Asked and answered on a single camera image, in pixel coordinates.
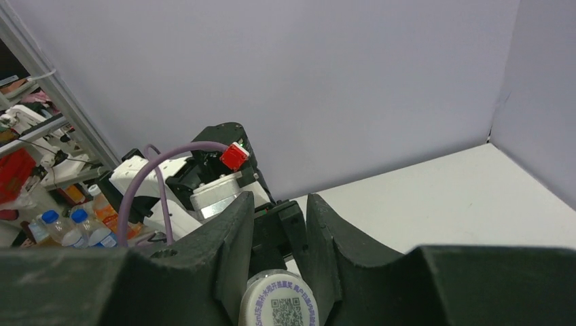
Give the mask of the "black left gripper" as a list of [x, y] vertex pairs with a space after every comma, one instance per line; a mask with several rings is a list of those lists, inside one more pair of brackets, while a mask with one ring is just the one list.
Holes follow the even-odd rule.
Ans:
[[295, 260], [301, 274], [308, 269], [308, 239], [304, 214], [295, 200], [267, 204], [255, 212], [249, 276], [287, 268]]

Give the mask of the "white QR code cap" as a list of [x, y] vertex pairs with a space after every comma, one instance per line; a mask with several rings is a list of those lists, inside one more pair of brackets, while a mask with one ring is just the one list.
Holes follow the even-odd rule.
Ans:
[[243, 326], [315, 326], [320, 322], [312, 289], [299, 275], [265, 270], [247, 281], [239, 314]]

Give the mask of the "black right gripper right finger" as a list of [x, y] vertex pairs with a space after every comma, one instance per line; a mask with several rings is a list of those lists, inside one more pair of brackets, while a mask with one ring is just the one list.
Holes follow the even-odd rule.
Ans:
[[307, 198], [322, 325], [574, 325], [575, 251], [420, 245], [403, 254]]

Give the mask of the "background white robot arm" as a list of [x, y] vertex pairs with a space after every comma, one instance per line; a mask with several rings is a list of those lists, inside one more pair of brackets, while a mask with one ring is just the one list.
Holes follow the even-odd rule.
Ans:
[[17, 134], [1, 146], [1, 156], [32, 150], [37, 165], [46, 171], [41, 184], [48, 191], [93, 180], [104, 171], [71, 136], [75, 131], [61, 113], [46, 118], [24, 105], [14, 105], [1, 114], [1, 127]]

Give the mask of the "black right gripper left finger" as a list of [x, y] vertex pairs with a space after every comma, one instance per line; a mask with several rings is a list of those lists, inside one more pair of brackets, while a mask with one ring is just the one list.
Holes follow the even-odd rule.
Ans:
[[172, 245], [1, 251], [2, 325], [237, 325], [254, 199]]

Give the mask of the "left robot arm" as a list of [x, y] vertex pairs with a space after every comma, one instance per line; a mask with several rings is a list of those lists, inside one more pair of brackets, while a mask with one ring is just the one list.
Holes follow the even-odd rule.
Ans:
[[114, 170], [101, 175], [96, 189], [115, 210], [139, 171], [152, 159], [161, 163], [143, 179], [130, 208], [120, 215], [117, 235], [129, 245], [128, 228], [141, 222], [171, 244], [216, 218], [245, 192], [253, 195], [254, 231], [249, 274], [305, 266], [308, 241], [304, 214], [296, 201], [273, 198], [245, 128], [238, 122], [207, 126], [195, 138], [209, 149], [170, 158], [157, 147], [129, 151]]

